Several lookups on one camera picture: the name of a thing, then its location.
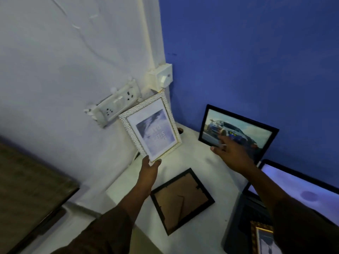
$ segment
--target brown sleeve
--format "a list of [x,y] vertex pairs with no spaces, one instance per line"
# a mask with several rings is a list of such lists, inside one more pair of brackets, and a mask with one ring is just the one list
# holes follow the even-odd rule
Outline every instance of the brown sleeve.
[[128,254],[132,228],[128,214],[117,206],[52,254]]
[[273,228],[283,253],[339,253],[339,227],[291,197],[274,207]]

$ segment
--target white wall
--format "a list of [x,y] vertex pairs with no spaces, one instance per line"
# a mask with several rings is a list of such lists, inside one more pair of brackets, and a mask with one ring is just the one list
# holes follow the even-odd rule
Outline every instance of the white wall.
[[146,89],[142,1],[58,1],[67,16],[52,0],[0,0],[0,135],[81,183],[112,180],[136,149],[119,120],[100,129],[83,109],[129,76]]

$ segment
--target framed car photo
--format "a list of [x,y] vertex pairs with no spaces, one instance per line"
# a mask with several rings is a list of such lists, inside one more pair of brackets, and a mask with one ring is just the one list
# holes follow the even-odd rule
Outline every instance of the framed car photo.
[[144,100],[119,115],[140,154],[154,162],[181,144],[165,93]]
[[207,105],[199,134],[199,141],[218,146],[218,135],[225,135],[242,145],[257,164],[279,129],[245,118],[235,113]]

